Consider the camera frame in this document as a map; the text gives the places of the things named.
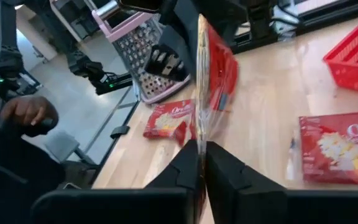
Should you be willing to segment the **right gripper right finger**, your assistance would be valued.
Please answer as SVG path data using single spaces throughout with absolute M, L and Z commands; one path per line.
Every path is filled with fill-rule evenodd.
M 292 190 L 215 142 L 205 179 L 215 224 L 358 224 L 358 190 Z

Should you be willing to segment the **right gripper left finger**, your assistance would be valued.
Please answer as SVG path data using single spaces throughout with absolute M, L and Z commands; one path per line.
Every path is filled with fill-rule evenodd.
M 34 203 L 31 224 L 199 224 L 200 174 L 191 140 L 143 189 L 55 190 Z

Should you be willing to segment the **red popcorn bag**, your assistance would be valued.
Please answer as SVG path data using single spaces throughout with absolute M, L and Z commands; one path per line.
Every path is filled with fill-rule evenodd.
M 358 185 L 358 112 L 300 116 L 286 178 Z
M 157 105 L 143 132 L 148 139 L 172 139 L 183 146 L 192 123 L 195 105 L 192 99 Z
M 232 224 L 234 189 L 223 148 L 232 115 L 239 65 L 207 18 L 198 16 L 195 124 L 201 176 L 208 190 L 215 224 Z

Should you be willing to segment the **pink perforated metal holder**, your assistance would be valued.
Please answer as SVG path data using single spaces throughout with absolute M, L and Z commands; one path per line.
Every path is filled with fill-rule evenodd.
M 162 35 L 163 25 L 158 22 L 158 14 L 137 12 L 115 26 L 108 22 L 107 17 L 117 19 L 118 13 L 99 8 L 92 10 L 92 16 L 132 75 L 135 94 L 144 103 L 150 105 L 166 100 L 189 84 L 189 78 L 175 82 L 144 70 L 152 46 Z

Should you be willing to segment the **silver metal cylinder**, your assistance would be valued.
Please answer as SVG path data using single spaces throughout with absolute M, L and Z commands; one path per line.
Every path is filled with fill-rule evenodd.
M 110 0 L 103 7 L 98 8 L 96 10 L 96 15 L 99 16 L 100 19 L 105 20 L 115 15 L 119 11 L 120 11 L 120 6 L 118 5 L 117 1 Z

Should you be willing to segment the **grey chair base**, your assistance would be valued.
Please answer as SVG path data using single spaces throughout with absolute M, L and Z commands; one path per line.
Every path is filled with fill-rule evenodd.
M 95 161 L 80 149 L 80 143 L 64 131 L 49 134 L 44 141 L 44 146 L 48 153 L 60 163 L 73 161 L 91 166 L 96 165 Z

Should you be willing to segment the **person's hand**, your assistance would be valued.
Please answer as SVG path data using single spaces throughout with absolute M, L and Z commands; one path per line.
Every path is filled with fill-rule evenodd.
M 24 126 L 35 126 L 45 119 L 51 119 L 53 128 L 59 121 L 54 105 L 45 97 L 37 95 L 19 96 L 9 100 L 2 107 L 0 117 Z

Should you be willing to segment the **person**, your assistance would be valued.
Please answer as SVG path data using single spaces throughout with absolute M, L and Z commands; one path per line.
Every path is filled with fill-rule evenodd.
M 0 224 L 30 224 L 32 204 L 64 180 L 63 166 L 45 151 L 0 132 Z

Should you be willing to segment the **black frame clamp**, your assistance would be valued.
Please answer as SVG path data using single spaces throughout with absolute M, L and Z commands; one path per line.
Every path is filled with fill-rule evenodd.
M 110 134 L 110 138 L 111 139 L 116 139 L 119 138 L 122 135 L 126 135 L 130 130 L 129 126 L 118 126 L 116 128 L 113 129 L 113 131 Z

